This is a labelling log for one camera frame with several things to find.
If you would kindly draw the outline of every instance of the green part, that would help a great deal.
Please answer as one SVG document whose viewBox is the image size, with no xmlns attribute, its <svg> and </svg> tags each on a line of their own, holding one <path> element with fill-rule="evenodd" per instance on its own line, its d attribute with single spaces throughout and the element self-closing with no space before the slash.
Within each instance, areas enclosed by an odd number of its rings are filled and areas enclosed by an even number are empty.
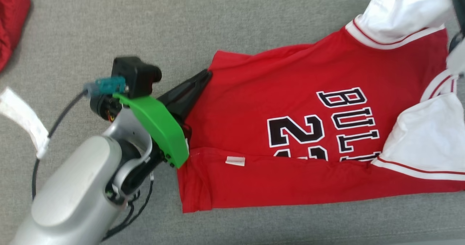
<svg viewBox="0 0 465 245">
<path fill-rule="evenodd" d="M 120 99 L 121 104 L 129 106 L 134 116 L 165 153 L 168 162 L 178 169 L 186 162 L 189 150 L 184 132 L 163 103 L 151 96 L 128 99 L 121 94 L 113 94 L 113 97 Z"/>
</svg>

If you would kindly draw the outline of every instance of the white tape strip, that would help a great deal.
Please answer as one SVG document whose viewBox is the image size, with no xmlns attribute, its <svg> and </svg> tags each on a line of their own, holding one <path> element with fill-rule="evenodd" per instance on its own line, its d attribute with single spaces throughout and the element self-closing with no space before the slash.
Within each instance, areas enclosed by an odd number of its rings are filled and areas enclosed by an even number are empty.
<svg viewBox="0 0 465 245">
<path fill-rule="evenodd" d="M 246 158 L 245 157 L 232 157 L 228 156 L 226 158 L 226 164 L 236 165 L 236 166 L 245 166 Z"/>
<path fill-rule="evenodd" d="M 48 131 L 34 110 L 9 87 L 0 93 L 0 114 L 16 122 L 28 132 L 37 150 L 37 158 L 41 159 L 47 151 Z"/>
</svg>

